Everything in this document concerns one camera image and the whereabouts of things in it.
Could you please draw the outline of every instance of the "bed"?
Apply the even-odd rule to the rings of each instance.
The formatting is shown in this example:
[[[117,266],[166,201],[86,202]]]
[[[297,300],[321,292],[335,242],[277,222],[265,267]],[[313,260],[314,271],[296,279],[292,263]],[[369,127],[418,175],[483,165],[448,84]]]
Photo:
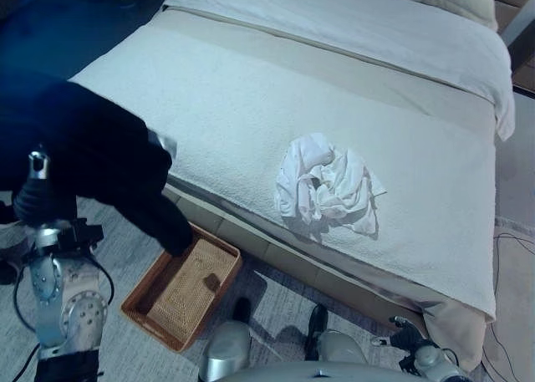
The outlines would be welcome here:
[[[507,49],[477,21],[411,0],[165,0],[72,81],[177,141],[172,187],[214,232],[242,225],[267,245],[241,248],[336,298],[419,313],[471,370],[496,309],[494,138],[514,130]],[[273,205],[291,141],[314,132],[384,184],[375,234]]]

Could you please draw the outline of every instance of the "wicker basket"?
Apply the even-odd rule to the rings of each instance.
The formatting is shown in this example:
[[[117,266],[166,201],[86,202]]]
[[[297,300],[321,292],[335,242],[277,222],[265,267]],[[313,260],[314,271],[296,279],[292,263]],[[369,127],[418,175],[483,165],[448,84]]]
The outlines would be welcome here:
[[[187,252],[162,253],[121,305],[131,321],[176,352],[195,341],[242,265],[237,248],[192,227]]]

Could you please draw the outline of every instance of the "floor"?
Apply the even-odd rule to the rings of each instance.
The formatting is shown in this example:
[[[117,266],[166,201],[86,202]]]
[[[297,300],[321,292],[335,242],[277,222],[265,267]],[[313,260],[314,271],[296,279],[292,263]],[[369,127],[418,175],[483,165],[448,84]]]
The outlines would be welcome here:
[[[197,381],[197,367],[206,341],[217,325],[230,318],[233,304],[239,297],[252,301],[252,365],[302,360],[308,317],[316,303],[322,303],[329,310],[329,328],[355,339],[370,364],[398,369],[397,363],[404,357],[398,349],[377,349],[370,344],[373,336],[391,334],[385,327],[247,254],[235,283],[204,332],[184,353],[173,353],[127,322],[120,313],[120,304],[126,295],[160,255],[159,244],[128,223],[115,209],[98,202],[80,200],[79,215],[87,217],[89,224],[103,225],[107,238],[99,244],[96,257],[115,281],[115,300],[104,326],[99,355],[100,369],[104,371],[104,377],[99,380],[103,382]],[[2,382],[18,372],[36,343],[33,334],[14,316],[12,289],[0,286]],[[102,289],[108,294],[107,283]],[[22,313],[33,323],[33,296],[28,277],[23,280],[18,296]],[[35,360],[20,380],[33,380],[34,372]],[[471,376],[475,382],[491,382],[481,366]]]
[[[149,21],[161,1],[139,0],[133,8],[123,9],[107,2],[36,0],[16,16],[0,23],[0,67],[29,69],[66,79]],[[497,214],[534,226],[535,150],[532,136],[535,110],[532,99],[519,96],[516,99],[519,131],[510,141],[497,145]],[[110,208],[86,204],[85,210],[89,217],[104,224],[107,233],[115,236],[114,242],[99,250],[99,258],[119,280],[118,297],[110,311],[109,332],[104,336],[101,355],[102,369],[109,377],[107,380],[196,380],[196,364],[206,337],[228,316],[232,300],[240,294],[258,296],[256,288],[265,293],[255,303],[253,363],[300,359],[300,344],[308,314],[316,302],[325,303],[333,310],[329,326],[349,332],[364,345],[370,334],[386,333],[379,325],[349,308],[253,258],[247,258],[245,272],[238,279],[234,292],[226,296],[206,332],[184,355],[177,356],[124,322],[118,311],[120,301],[132,283],[158,254],[158,246],[118,218]],[[8,303],[9,293],[6,288],[0,288],[0,319],[6,326],[0,332],[0,339],[7,342],[3,343],[5,352],[13,355],[0,358],[0,369],[11,375],[22,365],[34,339],[13,317]],[[273,306],[278,305],[283,305],[284,310],[274,317]],[[122,349],[125,347],[130,349],[125,352]],[[396,368],[400,359],[400,353],[379,353],[369,346],[364,347],[364,352],[372,364],[392,368]],[[152,369],[157,369],[158,376],[150,373]],[[476,381],[490,381],[481,367],[473,377]],[[29,374],[22,380],[30,380]]]

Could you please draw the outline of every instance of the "white towel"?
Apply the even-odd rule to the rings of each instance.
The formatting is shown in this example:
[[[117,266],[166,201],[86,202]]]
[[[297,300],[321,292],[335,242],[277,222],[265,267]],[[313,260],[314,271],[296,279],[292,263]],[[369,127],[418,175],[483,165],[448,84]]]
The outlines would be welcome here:
[[[277,175],[275,207],[310,225],[322,217],[354,232],[374,234],[373,198],[386,190],[352,150],[341,153],[321,133],[292,141]]]

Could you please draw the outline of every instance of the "white bed sheet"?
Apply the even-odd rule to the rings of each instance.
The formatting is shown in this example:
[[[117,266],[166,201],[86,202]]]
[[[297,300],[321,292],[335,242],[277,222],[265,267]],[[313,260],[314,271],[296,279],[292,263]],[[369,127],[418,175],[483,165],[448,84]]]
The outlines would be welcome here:
[[[495,105],[497,133],[514,131],[511,61],[489,28],[410,0],[165,0],[319,43],[471,91]]]

